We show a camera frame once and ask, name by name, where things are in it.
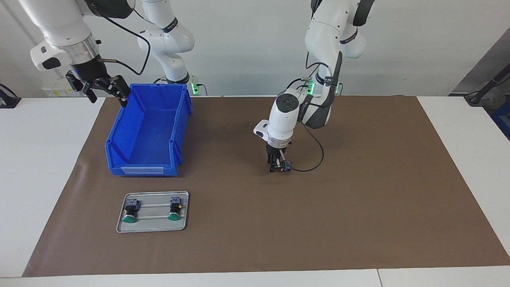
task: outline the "green cap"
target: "green cap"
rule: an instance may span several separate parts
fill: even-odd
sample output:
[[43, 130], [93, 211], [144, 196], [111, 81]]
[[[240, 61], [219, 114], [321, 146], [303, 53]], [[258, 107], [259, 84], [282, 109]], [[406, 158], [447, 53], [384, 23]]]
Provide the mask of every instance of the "green cap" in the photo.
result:
[[177, 214], [175, 213], [171, 213], [169, 216], [168, 216], [168, 219], [172, 220], [172, 221], [177, 221], [179, 219], [181, 219]]
[[136, 218], [134, 218], [133, 216], [125, 216], [122, 221], [126, 222], [126, 223], [135, 223], [136, 222]]

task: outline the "white table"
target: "white table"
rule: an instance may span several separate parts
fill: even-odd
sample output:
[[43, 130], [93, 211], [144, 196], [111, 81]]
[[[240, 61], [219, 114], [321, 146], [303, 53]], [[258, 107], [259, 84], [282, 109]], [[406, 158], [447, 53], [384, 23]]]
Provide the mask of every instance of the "white table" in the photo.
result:
[[[510, 253], [510, 142], [481, 108], [462, 98], [421, 105]], [[0, 277], [19, 277], [74, 167], [103, 99], [23, 99], [0, 110]], [[501, 286], [510, 266], [216, 274], [4, 278], [0, 286]]]

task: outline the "brown mat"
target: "brown mat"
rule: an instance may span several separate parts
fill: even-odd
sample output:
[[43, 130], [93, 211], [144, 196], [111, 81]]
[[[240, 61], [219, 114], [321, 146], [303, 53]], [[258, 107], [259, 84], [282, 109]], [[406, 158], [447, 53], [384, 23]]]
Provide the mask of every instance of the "brown mat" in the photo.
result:
[[[193, 99], [179, 178], [115, 177], [107, 99], [24, 276], [510, 265], [416, 98], [341, 97], [311, 173], [268, 172], [269, 98]], [[298, 126], [297, 168], [320, 153]], [[183, 231], [117, 234], [125, 194], [187, 190]]]

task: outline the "blue plastic bin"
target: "blue plastic bin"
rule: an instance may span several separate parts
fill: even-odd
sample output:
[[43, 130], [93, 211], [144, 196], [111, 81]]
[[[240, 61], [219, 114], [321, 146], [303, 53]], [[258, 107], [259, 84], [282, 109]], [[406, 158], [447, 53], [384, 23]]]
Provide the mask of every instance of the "blue plastic bin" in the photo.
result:
[[191, 100], [186, 85], [132, 84], [105, 143], [113, 175], [175, 176]]

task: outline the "silver tray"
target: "silver tray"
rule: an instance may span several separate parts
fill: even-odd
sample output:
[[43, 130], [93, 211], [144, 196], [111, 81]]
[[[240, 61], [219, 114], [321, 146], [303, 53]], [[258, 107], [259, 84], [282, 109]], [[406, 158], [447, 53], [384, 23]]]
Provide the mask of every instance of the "silver tray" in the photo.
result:
[[[168, 219], [168, 214], [170, 212], [170, 199], [172, 197], [180, 197], [182, 201], [181, 214], [178, 221], [171, 221]], [[124, 207], [126, 202], [130, 199], [137, 199], [141, 203], [140, 210], [137, 215], [137, 221], [134, 223], [126, 223], [122, 221], [122, 218], [124, 217]], [[127, 194], [124, 197], [124, 201], [122, 202], [120, 209], [117, 232], [132, 233], [183, 230], [186, 226], [188, 201], [189, 194], [185, 191]]]

